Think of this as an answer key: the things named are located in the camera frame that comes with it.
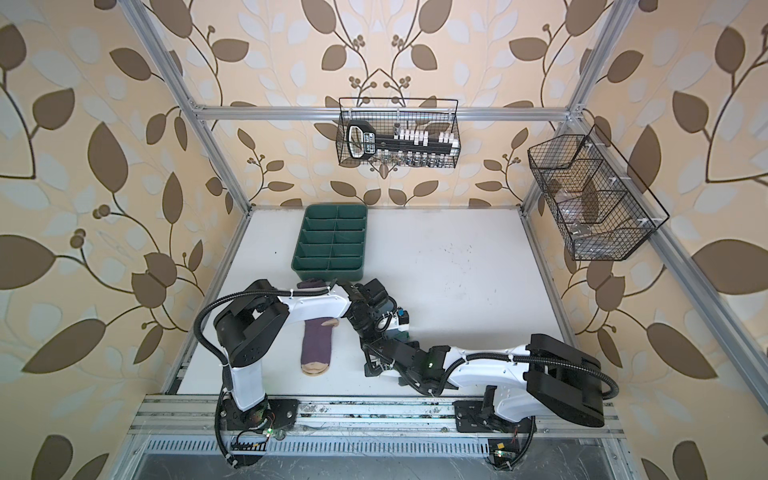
green storage box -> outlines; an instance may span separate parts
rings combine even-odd
[[[365,205],[309,205],[291,268],[301,280],[361,280],[367,220]]]

black rack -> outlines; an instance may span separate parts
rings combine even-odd
[[[339,164],[455,168],[462,149],[457,108],[458,100],[447,98],[340,98]]]
[[[535,145],[528,160],[573,259],[626,260],[670,215],[618,149],[627,173],[606,161],[598,145],[607,136],[594,129]],[[649,194],[663,213],[647,211],[625,182]]]

